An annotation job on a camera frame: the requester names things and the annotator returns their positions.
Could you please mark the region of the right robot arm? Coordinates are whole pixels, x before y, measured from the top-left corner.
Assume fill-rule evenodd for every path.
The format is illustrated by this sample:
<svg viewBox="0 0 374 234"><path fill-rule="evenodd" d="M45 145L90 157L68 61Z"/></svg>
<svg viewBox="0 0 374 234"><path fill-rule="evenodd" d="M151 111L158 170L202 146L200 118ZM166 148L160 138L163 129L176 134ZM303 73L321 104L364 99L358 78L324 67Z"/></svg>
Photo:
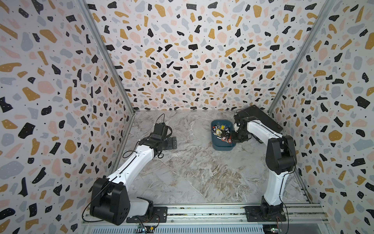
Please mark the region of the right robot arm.
<svg viewBox="0 0 374 234"><path fill-rule="evenodd" d="M289 135L282 135L282 127L261 110L255 116L250 115L248 110L240 111L234 115L234 120L235 130L231 132L234 143L243 143L252 136L266 145L265 161L269 179L257 215L264 220L280 218L285 184L297 164L294 140Z"/></svg>

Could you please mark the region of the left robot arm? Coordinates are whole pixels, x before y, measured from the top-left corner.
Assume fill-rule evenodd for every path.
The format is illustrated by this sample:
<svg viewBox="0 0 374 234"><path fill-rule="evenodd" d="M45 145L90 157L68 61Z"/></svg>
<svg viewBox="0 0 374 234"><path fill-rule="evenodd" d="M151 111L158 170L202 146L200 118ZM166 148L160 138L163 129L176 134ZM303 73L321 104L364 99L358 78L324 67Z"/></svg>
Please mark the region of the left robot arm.
<svg viewBox="0 0 374 234"><path fill-rule="evenodd" d="M163 157L163 151L177 149L175 136L161 138L151 134L140 140L131 150L128 160L114 173L98 178L92 189L90 215L100 221L120 225L137 218L140 222L154 218L153 201L141 197L131 198L128 190L143 168L154 159Z"/></svg>

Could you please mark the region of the teal storage box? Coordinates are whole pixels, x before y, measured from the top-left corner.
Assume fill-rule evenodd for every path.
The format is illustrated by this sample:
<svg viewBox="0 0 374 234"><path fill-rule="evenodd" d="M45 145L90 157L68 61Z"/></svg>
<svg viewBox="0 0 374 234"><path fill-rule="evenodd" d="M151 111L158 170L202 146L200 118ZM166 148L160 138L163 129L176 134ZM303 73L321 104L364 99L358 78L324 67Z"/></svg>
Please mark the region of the teal storage box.
<svg viewBox="0 0 374 234"><path fill-rule="evenodd" d="M226 125L231 132L234 131L234 126L232 122L228 120L214 120L211 122L211 139L212 139L212 145L213 148L217 151L231 151L236 144L235 143L226 143L218 139L216 136L213 135L212 133L212 127L214 125Z"/></svg>

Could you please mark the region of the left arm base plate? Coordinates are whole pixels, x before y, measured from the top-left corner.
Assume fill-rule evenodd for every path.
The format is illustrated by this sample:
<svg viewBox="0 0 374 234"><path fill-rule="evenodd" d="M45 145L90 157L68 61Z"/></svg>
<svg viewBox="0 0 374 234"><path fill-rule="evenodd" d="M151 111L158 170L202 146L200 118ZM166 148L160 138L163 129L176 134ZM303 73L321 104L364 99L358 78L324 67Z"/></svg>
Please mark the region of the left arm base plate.
<svg viewBox="0 0 374 234"><path fill-rule="evenodd" d="M136 215L128 217L127 223L166 223L167 221L168 208L166 206L155 206L148 208L144 215Z"/></svg>

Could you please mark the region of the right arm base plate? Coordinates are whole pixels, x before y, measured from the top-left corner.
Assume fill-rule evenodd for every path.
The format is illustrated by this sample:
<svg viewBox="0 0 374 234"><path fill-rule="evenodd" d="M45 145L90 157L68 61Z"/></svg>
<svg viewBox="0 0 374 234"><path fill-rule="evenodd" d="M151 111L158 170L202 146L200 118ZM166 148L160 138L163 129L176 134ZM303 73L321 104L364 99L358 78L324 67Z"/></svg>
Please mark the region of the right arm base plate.
<svg viewBox="0 0 374 234"><path fill-rule="evenodd" d="M270 206L245 206L245 216L247 222L276 222L286 221L286 215L281 205Z"/></svg>

